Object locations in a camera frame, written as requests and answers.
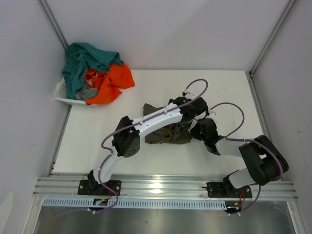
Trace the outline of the olive green shorts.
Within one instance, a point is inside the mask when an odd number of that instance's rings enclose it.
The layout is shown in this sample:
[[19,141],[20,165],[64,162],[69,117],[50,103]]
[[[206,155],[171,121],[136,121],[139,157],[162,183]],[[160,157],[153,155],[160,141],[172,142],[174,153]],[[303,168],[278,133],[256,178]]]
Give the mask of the olive green shorts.
[[145,142],[148,144],[186,144],[191,140],[189,130],[178,123],[166,125],[145,137]]

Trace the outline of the white plastic laundry basket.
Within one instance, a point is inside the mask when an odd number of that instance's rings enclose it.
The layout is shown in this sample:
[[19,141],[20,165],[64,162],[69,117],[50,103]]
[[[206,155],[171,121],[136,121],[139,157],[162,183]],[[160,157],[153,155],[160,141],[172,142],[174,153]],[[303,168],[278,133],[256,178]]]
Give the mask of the white plastic laundry basket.
[[75,100],[75,99],[68,99],[67,98],[67,88],[64,77],[61,81],[56,85],[54,93],[52,95],[53,100],[62,101],[69,105],[83,105],[86,106],[85,101],[83,100]]

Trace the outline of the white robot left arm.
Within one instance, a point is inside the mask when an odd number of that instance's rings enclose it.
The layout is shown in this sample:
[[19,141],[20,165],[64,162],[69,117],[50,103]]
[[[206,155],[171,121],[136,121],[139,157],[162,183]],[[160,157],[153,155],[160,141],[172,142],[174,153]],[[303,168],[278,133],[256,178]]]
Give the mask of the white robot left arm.
[[88,174],[89,190],[95,195],[102,194],[116,165],[122,159],[132,157],[140,150],[140,140],[148,134],[170,124],[189,126],[196,116],[208,112],[206,101],[201,98],[177,97],[169,100],[167,106],[140,118],[123,117],[114,132],[106,136],[102,149],[108,151],[101,165]]

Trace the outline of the aluminium mounting rail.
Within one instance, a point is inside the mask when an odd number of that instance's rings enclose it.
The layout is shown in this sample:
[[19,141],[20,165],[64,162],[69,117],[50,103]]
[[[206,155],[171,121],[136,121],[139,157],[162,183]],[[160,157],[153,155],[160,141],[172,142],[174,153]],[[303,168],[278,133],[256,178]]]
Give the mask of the aluminium mounting rail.
[[[59,174],[40,177],[34,188],[34,196],[77,196],[83,175]],[[208,196],[204,189],[207,182],[221,182],[222,176],[199,175],[121,175],[113,180],[121,181],[121,198],[138,199],[190,199]],[[252,195],[260,192],[260,201],[297,201],[298,195],[293,182],[270,182],[258,189],[251,186]]]

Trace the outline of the teal shorts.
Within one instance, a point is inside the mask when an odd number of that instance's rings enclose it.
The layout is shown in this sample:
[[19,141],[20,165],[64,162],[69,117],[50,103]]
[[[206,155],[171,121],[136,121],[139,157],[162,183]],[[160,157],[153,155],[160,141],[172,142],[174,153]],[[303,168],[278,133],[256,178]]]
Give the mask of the teal shorts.
[[103,51],[86,42],[74,42],[65,50],[66,64],[62,71],[67,98],[76,99],[76,93],[84,84],[84,74],[89,68],[107,73],[110,65],[123,65],[118,52]]

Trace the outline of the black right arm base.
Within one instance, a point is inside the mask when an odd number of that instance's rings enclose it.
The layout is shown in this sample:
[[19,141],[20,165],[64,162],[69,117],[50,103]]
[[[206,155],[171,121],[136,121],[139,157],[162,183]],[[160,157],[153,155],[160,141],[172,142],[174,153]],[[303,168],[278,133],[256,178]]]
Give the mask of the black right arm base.
[[250,186],[234,188],[231,184],[225,182],[207,182],[202,187],[208,193],[210,198],[252,198]]

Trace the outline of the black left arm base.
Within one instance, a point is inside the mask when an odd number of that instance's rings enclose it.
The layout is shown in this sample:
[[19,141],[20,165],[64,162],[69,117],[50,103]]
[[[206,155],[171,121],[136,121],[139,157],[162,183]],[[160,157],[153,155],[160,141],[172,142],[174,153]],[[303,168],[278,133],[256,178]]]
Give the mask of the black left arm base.
[[[110,180],[105,183],[107,187],[113,190],[117,195],[120,195],[121,181],[120,180]],[[79,182],[78,195],[100,195],[100,196],[115,196],[114,193],[104,188],[100,184],[96,184],[93,189],[87,179],[83,179]]]

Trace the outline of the grey shorts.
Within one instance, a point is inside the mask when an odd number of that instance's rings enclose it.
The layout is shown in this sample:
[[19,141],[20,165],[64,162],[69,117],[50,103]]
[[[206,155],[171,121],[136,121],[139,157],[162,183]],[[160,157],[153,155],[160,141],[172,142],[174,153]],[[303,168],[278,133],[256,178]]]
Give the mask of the grey shorts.
[[78,92],[75,94],[75,97],[77,100],[89,100],[93,99],[98,95],[98,88],[92,88],[89,87],[87,84],[85,84],[82,88],[78,90]]

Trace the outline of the orange shorts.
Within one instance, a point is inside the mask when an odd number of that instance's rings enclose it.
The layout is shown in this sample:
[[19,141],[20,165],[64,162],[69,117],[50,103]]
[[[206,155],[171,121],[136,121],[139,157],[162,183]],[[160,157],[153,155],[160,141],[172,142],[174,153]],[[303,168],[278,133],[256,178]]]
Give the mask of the orange shorts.
[[85,84],[90,88],[98,89],[95,97],[85,101],[87,105],[109,104],[122,94],[122,89],[135,86],[131,70],[127,65],[112,64],[109,69],[109,72],[104,73],[89,68],[85,73]]

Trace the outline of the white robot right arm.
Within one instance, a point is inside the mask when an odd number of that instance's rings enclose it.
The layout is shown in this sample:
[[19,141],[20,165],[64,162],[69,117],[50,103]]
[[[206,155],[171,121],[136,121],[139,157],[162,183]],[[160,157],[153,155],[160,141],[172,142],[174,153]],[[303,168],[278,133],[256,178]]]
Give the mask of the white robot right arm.
[[240,188],[249,185],[264,186],[282,178],[289,170],[286,159],[265,135],[254,139],[238,139],[219,135],[211,118],[200,119],[190,130],[194,139],[202,141],[211,154],[229,155],[243,159],[246,168],[224,178],[223,193],[235,196]]

